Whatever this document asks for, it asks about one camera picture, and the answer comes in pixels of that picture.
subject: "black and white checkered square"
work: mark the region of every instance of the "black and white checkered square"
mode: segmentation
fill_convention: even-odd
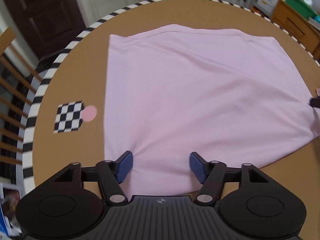
[[[53,133],[77,131],[83,122],[81,119],[83,109],[82,101],[59,105]]]

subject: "green container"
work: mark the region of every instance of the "green container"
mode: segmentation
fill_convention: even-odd
[[[310,8],[304,1],[301,0],[285,0],[285,2],[295,9],[302,17],[309,19],[317,15],[317,13]]]

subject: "pink object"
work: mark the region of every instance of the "pink object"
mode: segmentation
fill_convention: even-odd
[[[82,110],[81,118],[84,122],[92,121],[97,115],[97,108],[95,106],[87,106]]]
[[[273,37],[179,25],[111,35],[105,159],[133,152],[122,184],[129,197],[192,192],[201,187],[193,151],[229,167],[262,167],[317,137],[310,98]]]

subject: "wooden chair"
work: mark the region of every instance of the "wooden chair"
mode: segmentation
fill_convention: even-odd
[[[38,79],[40,82],[42,78],[38,75],[38,73],[24,60],[24,58],[16,51],[16,49],[11,45],[12,41],[16,38],[15,33],[9,27],[7,28],[1,35],[0,35],[0,62],[4,65],[4,67],[29,91],[36,93],[36,89],[31,86],[31,84],[21,75],[21,73],[12,66],[12,64],[7,60],[4,56],[4,51],[9,48],[11,52],[20,60],[21,63],[30,71],[30,73]],[[32,100],[28,99],[23,93],[17,91],[16,87],[10,85],[3,77],[0,76],[0,85],[2,85],[7,91],[9,91],[12,96],[16,96],[19,100],[24,102],[24,104],[31,105]],[[6,105],[9,109],[14,111],[20,116],[28,117],[28,113],[24,112],[11,102],[6,101],[4,98],[0,98],[0,103]],[[10,123],[11,125],[19,128],[25,129],[25,125],[21,122],[17,121],[16,119],[9,117],[7,114],[0,113],[0,118],[5,120],[6,122]],[[18,134],[13,133],[12,131],[6,130],[4,128],[0,128],[0,133],[2,135],[7,136],[15,141],[23,142],[23,138],[21,138]],[[22,153],[22,148],[15,147],[13,145],[0,142],[1,149],[8,150],[14,153]],[[22,161],[18,160],[17,158],[1,156],[0,155],[0,162],[8,163],[13,165],[22,165]]]

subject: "round table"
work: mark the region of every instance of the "round table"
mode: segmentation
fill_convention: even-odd
[[[313,96],[320,87],[319,64],[303,45],[287,31],[248,9],[218,0],[149,0],[133,4],[83,31],[46,74],[25,131],[23,173],[27,192],[71,162],[94,166],[104,159],[103,109],[109,35],[130,36],[169,24],[198,29],[235,28],[251,35],[273,36],[294,62]],[[83,123],[78,131],[53,133],[58,106],[72,101],[96,106],[96,118]],[[307,219],[300,236],[309,240],[319,238],[319,153],[316,138],[262,168],[305,203]],[[85,187],[98,194],[96,184],[87,183]],[[224,194],[234,189],[234,185],[226,185]]]

